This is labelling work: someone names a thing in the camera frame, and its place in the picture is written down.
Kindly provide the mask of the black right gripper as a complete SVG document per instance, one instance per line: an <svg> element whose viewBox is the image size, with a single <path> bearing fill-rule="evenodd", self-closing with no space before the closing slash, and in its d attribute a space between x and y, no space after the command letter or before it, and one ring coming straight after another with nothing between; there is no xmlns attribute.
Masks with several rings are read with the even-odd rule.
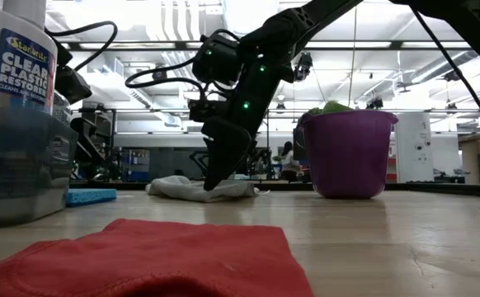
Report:
<svg viewBox="0 0 480 297"><path fill-rule="evenodd" d="M209 160L204 189L212 191L235 171L256 138L282 80L291 82L291 64L257 60L247 64L225 101L191 101L190 119L203 124Z"/></svg>

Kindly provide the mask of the grey cloth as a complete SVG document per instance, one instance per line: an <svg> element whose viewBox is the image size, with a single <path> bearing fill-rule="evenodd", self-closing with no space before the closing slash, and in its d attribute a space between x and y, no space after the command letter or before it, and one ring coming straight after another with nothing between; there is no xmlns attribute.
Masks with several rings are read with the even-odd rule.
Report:
<svg viewBox="0 0 480 297"><path fill-rule="evenodd" d="M145 187L145 192L149 196L202 203L254 198L265 194L253 183L238 180L221 181L213 190L207 191L203 181L192 181L178 175L153 179Z"/></svg>

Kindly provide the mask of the white plastic restorer bottle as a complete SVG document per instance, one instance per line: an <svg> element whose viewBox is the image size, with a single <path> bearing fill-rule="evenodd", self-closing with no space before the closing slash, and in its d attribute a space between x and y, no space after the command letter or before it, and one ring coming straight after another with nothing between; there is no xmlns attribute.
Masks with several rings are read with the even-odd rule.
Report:
<svg viewBox="0 0 480 297"><path fill-rule="evenodd" d="M57 48L45 33L47 0L1 0L0 107L51 114Z"/></svg>

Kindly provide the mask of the grey translucent plastic bin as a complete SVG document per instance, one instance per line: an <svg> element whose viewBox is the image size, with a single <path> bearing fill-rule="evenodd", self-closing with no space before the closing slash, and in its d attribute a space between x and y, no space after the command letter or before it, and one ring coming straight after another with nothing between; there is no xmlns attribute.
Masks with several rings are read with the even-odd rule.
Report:
<svg viewBox="0 0 480 297"><path fill-rule="evenodd" d="M64 208L77 142L47 113L0 107L0 227Z"/></svg>

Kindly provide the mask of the light blue sponge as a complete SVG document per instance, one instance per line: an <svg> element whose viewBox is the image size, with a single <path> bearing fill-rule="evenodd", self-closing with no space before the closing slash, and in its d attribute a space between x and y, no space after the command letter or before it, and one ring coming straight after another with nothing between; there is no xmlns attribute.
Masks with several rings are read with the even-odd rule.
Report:
<svg viewBox="0 0 480 297"><path fill-rule="evenodd" d="M115 189L70 189L66 195L65 205L77 207L113 201L117 198Z"/></svg>

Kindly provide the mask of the green microfibre cloth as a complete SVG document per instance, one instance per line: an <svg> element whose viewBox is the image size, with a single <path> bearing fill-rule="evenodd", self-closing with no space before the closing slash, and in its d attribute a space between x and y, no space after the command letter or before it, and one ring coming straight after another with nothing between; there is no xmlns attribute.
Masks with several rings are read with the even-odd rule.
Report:
<svg viewBox="0 0 480 297"><path fill-rule="evenodd" d="M316 116L316 115L337 113L337 112L343 112L343 111L352 111L352 108L348 106L344 106L340 104L338 101L327 101L321 107L314 107L310 109L308 113L310 115Z"/></svg>

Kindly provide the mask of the purple plastic bucket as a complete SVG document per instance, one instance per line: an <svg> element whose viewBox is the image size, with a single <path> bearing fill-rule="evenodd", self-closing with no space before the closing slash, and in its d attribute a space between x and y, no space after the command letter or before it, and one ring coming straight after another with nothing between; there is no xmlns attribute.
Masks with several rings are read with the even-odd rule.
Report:
<svg viewBox="0 0 480 297"><path fill-rule="evenodd" d="M299 127L313 189L329 199L369 199L380 194L397 122L394 114L385 111L304 114Z"/></svg>

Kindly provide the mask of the red cloth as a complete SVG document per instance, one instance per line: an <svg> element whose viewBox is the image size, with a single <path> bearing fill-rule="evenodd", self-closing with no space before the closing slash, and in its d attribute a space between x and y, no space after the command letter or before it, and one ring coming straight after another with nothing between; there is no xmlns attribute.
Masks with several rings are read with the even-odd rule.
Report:
<svg viewBox="0 0 480 297"><path fill-rule="evenodd" d="M0 297L314 297L282 229L117 219L0 261Z"/></svg>

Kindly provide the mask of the person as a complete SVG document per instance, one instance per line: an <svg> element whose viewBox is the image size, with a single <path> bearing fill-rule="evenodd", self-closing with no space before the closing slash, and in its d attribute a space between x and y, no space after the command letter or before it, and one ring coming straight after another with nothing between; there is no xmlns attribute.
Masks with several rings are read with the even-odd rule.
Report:
<svg viewBox="0 0 480 297"><path fill-rule="evenodd" d="M293 143L288 141L285 143L283 151L280 155L281 172L280 177L288 182L296 182L301 166L294 159Z"/></svg>

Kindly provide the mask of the white square pillar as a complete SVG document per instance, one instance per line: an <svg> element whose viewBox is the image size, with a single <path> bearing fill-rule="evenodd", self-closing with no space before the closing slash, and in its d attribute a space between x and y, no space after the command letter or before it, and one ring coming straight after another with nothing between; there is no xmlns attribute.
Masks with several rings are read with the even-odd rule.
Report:
<svg viewBox="0 0 480 297"><path fill-rule="evenodd" d="M430 116L399 113L394 128L398 183L434 180Z"/></svg>

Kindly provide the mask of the black overhead beam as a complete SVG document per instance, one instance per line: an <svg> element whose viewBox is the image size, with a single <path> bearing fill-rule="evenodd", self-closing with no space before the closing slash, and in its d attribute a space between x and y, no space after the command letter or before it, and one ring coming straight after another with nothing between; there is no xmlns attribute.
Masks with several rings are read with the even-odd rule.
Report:
<svg viewBox="0 0 480 297"><path fill-rule="evenodd" d="M93 52L99 50L103 43L61 40L69 51ZM116 41L106 51L196 51L202 45L199 41ZM307 43L304 50L317 51L384 51L384 50L438 50L432 40L387 40L387 41L345 41L314 40Z"/></svg>

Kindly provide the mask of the black aluminium table frame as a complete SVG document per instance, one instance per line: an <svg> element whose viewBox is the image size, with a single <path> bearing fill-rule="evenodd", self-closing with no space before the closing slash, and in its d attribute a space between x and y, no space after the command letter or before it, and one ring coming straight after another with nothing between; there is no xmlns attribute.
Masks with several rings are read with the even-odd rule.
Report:
<svg viewBox="0 0 480 297"><path fill-rule="evenodd" d="M283 183L283 182L254 182L250 181L263 191L312 191L311 183ZM100 188L116 189L121 191L144 190L147 182L93 182L71 181L70 188ZM466 185L454 183L387 183L385 191L415 191L458 196L479 196L480 185Z"/></svg>

